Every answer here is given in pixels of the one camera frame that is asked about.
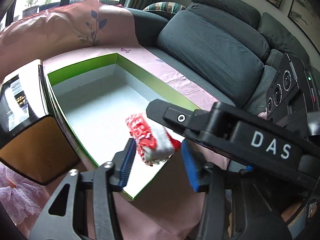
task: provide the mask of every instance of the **cable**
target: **cable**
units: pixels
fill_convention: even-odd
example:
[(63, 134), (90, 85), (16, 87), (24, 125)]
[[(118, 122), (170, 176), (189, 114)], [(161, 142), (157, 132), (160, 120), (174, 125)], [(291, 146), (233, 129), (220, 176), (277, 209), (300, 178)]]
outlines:
[(311, 196), (314, 194), (316, 188), (318, 187), (318, 184), (320, 182), (320, 175), (318, 178), (318, 181), (315, 185), (315, 187), (313, 188), (313, 190), (310, 190), (309, 194), (306, 196), (306, 198), (304, 199), (304, 201), (302, 202), (302, 204), (299, 206), (299, 208), (297, 209), (297, 211), (288, 219), (288, 221), (285, 223), (286, 225), (289, 225), (299, 214), (300, 212), (303, 210), (303, 208), (305, 207), (305, 205), (308, 203), (308, 201), (310, 200)]

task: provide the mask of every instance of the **white sticker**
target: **white sticker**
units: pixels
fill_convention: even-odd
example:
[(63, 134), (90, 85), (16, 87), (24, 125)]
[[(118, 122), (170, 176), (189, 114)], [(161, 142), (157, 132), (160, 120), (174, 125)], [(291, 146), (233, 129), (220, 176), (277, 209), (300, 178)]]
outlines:
[(12, 82), (10, 85), (10, 88), (11, 88), (14, 96), (18, 95), (21, 91), (23, 91), (21, 83), (20, 83), (20, 79)]
[(28, 104), (26, 104), (21, 108), (21, 111), (19, 111), (18, 114), (11, 114), (8, 117), (9, 132), (28, 118), (29, 118), (29, 108), (28, 108)]

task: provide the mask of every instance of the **open cardboard box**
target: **open cardboard box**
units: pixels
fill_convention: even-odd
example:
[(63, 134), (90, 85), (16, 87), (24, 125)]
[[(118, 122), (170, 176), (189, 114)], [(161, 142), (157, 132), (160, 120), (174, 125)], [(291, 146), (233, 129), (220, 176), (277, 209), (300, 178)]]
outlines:
[[(148, 103), (162, 99), (189, 110), (197, 107), (183, 95), (134, 64), (114, 53), (85, 60), (48, 73), (53, 100), (66, 124), (83, 147), (86, 158), (96, 167), (111, 161), (124, 149), (130, 137), (125, 119), (145, 112)], [(183, 137), (168, 131), (179, 141)], [(146, 166), (136, 154), (127, 186), (133, 200), (165, 163)]]

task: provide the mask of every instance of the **red and white sock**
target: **red and white sock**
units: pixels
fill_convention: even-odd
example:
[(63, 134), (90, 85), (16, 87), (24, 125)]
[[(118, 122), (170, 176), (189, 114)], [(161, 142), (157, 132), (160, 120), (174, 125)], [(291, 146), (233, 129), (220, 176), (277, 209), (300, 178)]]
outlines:
[(165, 127), (146, 114), (132, 114), (126, 119), (131, 136), (137, 143), (137, 150), (146, 165), (153, 166), (169, 159), (181, 146)]

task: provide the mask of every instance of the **camera lens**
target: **camera lens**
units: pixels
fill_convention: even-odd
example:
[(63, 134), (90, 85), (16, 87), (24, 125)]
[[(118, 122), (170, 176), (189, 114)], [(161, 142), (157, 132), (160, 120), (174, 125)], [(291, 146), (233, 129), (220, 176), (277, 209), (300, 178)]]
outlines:
[(275, 89), (275, 93), (273, 95), (273, 99), (275, 101), (275, 105), (278, 106), (280, 101), (281, 101), (281, 87), (278, 84), (276, 89)]
[(283, 75), (283, 87), (286, 91), (288, 91), (290, 86), (291, 86), (291, 75), (290, 75), (290, 72), (286, 70)]
[(269, 98), (268, 100), (268, 111), (270, 112), (272, 109), (272, 98)]

